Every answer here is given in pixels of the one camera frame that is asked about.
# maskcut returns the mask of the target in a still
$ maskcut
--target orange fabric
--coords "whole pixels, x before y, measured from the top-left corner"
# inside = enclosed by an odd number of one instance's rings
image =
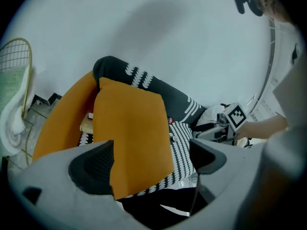
[[[159,94],[101,78],[94,104],[94,142],[114,140],[110,184],[120,199],[174,171],[165,106]]]
[[[90,71],[65,93],[49,115],[36,142],[33,161],[78,146],[80,123],[96,94],[97,84]]]

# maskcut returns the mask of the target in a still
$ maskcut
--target human arm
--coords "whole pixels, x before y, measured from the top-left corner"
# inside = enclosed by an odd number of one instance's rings
[[[268,139],[273,134],[287,128],[287,120],[276,115],[261,122],[246,122],[237,132],[236,140],[241,138]]]

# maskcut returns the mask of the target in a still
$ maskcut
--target human hand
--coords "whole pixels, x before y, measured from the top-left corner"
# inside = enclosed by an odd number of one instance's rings
[[[247,137],[248,137],[248,127],[249,127],[249,122],[246,122],[246,123],[236,132],[235,140],[240,140],[240,139],[242,139],[242,138],[247,138]]]

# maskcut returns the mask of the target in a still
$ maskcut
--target green cloth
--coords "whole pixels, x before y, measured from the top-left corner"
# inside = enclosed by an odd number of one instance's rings
[[[0,71],[0,115],[7,103],[19,91],[26,67],[19,66]]]

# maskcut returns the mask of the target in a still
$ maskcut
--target black fabric with white pattern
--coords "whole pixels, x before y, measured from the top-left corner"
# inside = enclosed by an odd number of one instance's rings
[[[173,120],[195,126],[199,117],[206,110],[186,94],[158,78],[142,71],[138,67],[112,56],[107,56],[96,61],[93,76],[99,87],[99,79],[105,77],[118,82],[123,82],[140,89],[160,94],[166,114]]]
[[[171,185],[189,177],[195,172],[192,162],[189,158],[189,140],[192,139],[192,130],[188,124],[174,122],[168,125],[172,158],[174,163],[174,172],[160,181],[157,185],[154,185],[142,192],[139,192],[133,196],[141,196],[148,193],[170,187]],[[172,137],[176,136],[176,142],[172,141]],[[79,146],[90,144],[93,142],[93,135],[82,133]]]
[[[82,132],[79,146],[91,144],[93,142],[93,135]]]

